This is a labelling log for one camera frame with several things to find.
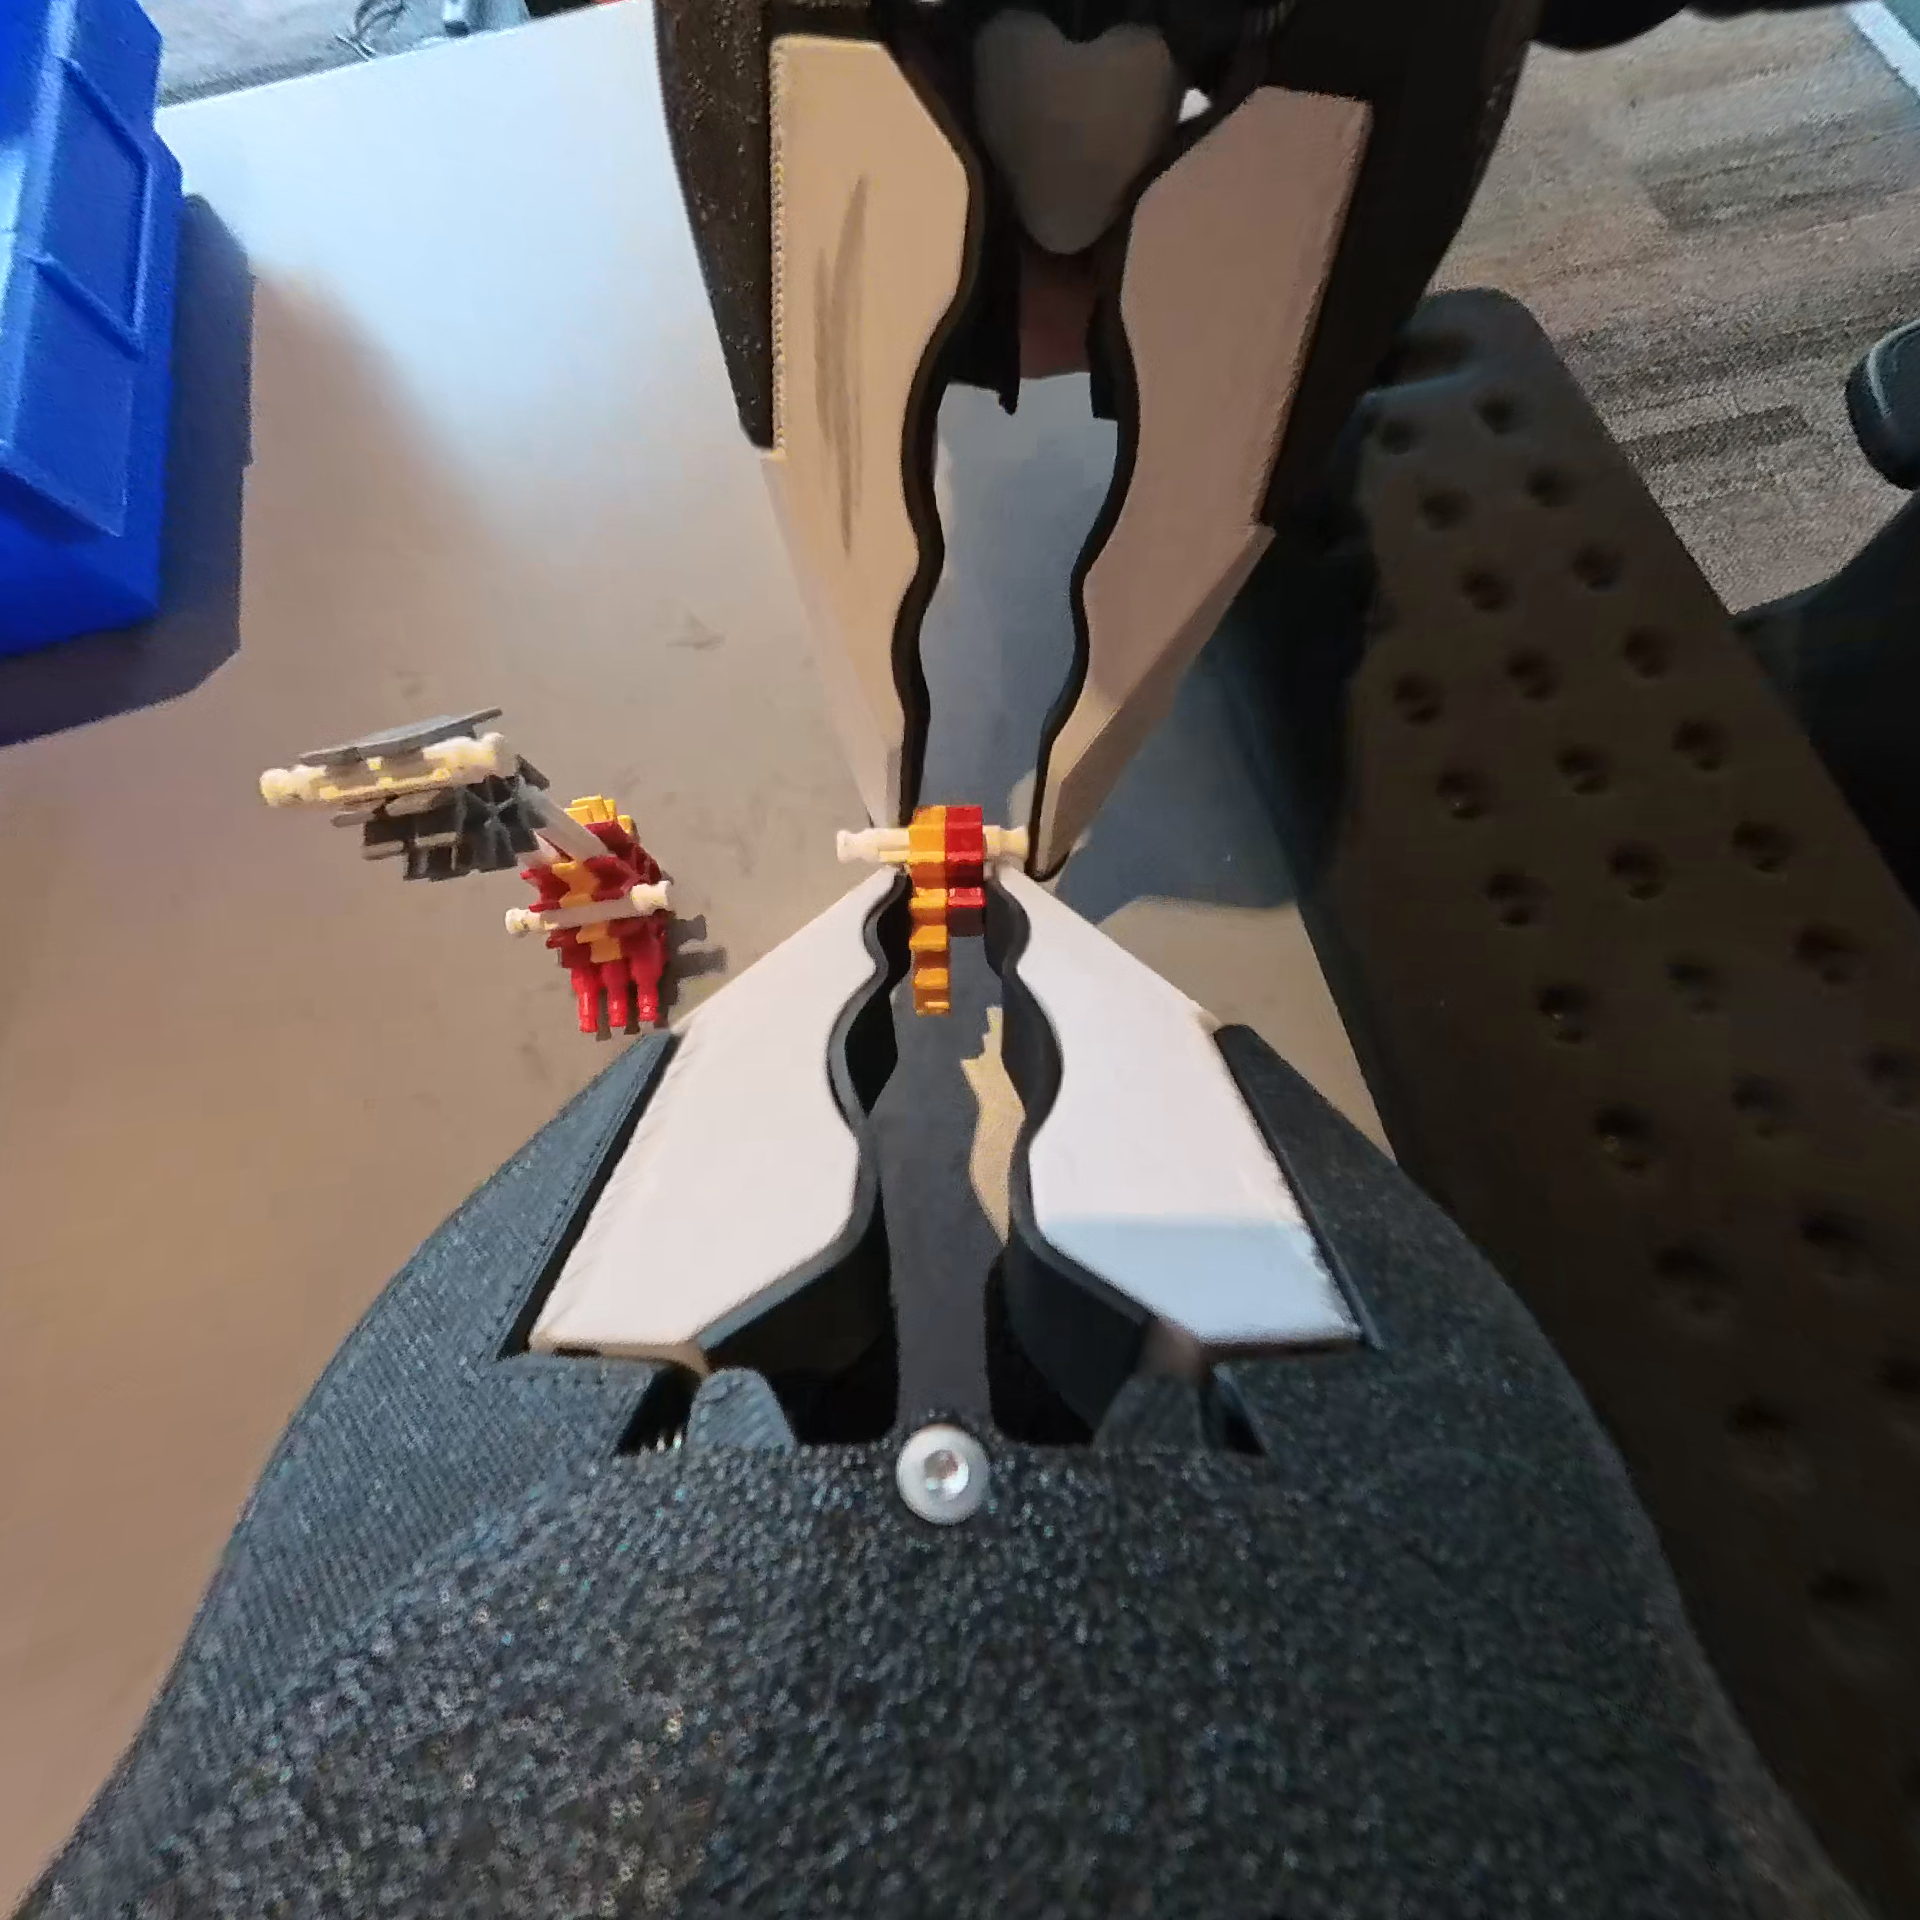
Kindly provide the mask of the short white toy rod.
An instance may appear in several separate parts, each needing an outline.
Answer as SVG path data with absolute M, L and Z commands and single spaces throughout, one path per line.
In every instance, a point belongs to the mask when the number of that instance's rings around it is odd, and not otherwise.
M 967 806 L 929 806 L 903 828 L 840 829 L 833 853 L 843 863 L 903 868 L 1025 863 L 1028 829 L 987 826 Z

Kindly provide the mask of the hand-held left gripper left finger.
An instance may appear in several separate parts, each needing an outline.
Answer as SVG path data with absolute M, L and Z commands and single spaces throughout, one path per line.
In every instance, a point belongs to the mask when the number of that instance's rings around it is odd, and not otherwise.
M 534 1352 L 720 1352 L 855 1224 L 857 1119 L 830 1044 L 881 976 L 872 935 L 899 892 L 872 871 L 686 1018 Z

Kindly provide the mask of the small red toy assembly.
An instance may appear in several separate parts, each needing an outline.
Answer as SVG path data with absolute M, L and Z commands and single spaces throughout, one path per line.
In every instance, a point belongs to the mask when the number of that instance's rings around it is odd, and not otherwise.
M 611 798 L 579 798 L 565 816 L 591 839 L 591 853 L 569 853 L 551 828 L 540 828 L 540 856 L 518 872 L 534 899 L 508 912 L 508 932 L 540 940 L 558 957 L 584 1036 L 653 1028 L 672 923 L 670 877 Z

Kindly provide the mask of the yellow fan connector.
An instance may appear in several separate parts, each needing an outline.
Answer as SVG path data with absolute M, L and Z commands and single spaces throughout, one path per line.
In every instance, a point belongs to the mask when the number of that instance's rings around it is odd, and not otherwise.
M 925 810 L 947 810 L 947 804 L 921 806 L 917 816 Z M 944 868 L 905 871 L 910 877 L 908 957 L 915 1011 L 918 1018 L 947 1018 L 952 999 L 956 926 L 948 926 L 944 916 Z

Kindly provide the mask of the black perforated tray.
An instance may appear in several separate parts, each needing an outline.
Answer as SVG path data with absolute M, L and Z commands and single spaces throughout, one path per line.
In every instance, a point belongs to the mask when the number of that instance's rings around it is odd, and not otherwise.
M 1915 1915 L 1915 914 L 1529 311 L 1427 300 L 1284 588 L 1385 1131 L 1615 1442 L 1747 1733 Z

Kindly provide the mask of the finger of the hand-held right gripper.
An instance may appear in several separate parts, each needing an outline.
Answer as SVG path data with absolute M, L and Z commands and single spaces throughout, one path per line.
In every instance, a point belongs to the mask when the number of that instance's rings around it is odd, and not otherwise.
M 1073 588 L 1086 666 L 1035 783 L 1035 876 L 1067 862 L 1272 540 L 1263 495 L 1371 119 L 1257 87 L 1135 204 L 1117 293 L 1129 464 Z
M 944 570 L 934 434 L 976 279 L 976 170 L 878 42 L 777 37 L 769 109 L 761 466 L 855 791 L 893 828 L 921 798 L 921 631 Z

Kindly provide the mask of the small blue plastic bin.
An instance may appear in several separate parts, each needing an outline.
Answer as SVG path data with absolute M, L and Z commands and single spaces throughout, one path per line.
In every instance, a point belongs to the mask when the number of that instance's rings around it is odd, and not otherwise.
M 135 2 L 3 4 L 3 654 L 160 603 L 182 174 Z

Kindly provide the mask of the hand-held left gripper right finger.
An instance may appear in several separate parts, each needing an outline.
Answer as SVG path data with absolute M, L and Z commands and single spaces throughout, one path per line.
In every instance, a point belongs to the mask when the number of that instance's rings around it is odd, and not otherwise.
M 1039 1247 L 1200 1350 L 1355 1341 L 1212 1012 L 1020 871 L 991 908 Z

